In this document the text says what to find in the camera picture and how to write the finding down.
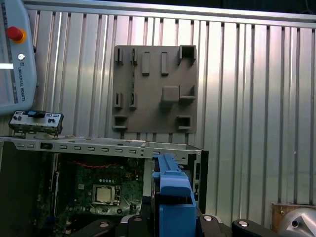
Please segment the motherboard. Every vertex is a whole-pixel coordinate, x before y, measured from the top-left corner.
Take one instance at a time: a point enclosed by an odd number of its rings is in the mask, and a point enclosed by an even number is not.
[[[143,158],[43,156],[34,222],[38,236],[68,236],[96,219],[117,222],[138,214],[143,175]]]

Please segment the gray plastic holder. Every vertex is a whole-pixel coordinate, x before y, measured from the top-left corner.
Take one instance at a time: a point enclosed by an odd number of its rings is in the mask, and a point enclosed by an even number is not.
[[[196,132],[196,59],[194,45],[116,46],[112,128]]]

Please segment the red emergency stop button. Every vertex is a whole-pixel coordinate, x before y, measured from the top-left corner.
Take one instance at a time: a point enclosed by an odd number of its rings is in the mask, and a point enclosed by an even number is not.
[[[23,32],[15,26],[9,27],[6,30],[6,34],[11,40],[16,41],[16,42],[19,42],[23,39]]]

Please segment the screw hole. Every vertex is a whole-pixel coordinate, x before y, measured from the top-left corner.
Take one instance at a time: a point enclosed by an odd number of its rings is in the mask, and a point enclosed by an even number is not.
[[[109,224],[107,222],[101,222],[100,227],[105,228],[108,227]]]
[[[292,226],[293,226],[293,227],[298,227],[298,222],[297,222],[297,221],[293,221],[293,222],[292,222]]]

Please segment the cpu socket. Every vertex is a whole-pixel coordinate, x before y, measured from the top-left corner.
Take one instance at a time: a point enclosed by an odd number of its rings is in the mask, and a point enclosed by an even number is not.
[[[120,203],[120,186],[93,185],[92,203],[118,206]]]

